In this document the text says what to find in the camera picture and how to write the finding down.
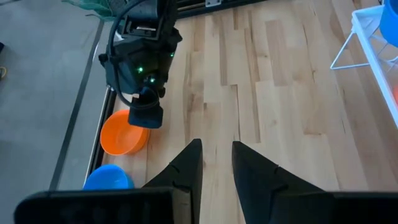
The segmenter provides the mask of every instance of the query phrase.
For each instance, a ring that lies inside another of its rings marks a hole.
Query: wooden table
[[[201,138],[203,223],[244,223],[234,140],[325,190],[397,190],[398,132],[370,69],[329,70],[351,12],[378,4],[354,3],[270,0],[178,21],[163,126],[140,152],[103,163],[140,187]],[[363,57],[354,41],[339,63]]]

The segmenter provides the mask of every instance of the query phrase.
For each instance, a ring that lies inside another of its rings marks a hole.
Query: blue bowl
[[[133,189],[134,182],[116,165],[104,165],[87,178],[83,190]]]
[[[398,0],[384,1],[380,31],[389,44],[398,47]]]

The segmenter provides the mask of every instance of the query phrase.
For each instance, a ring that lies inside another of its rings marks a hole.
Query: concrete floor
[[[0,82],[0,223],[12,223],[24,197],[49,189],[98,28],[88,13],[60,1],[0,6],[0,42],[6,45],[0,66],[8,69]],[[60,189],[83,184],[104,93],[104,71],[95,58]]]

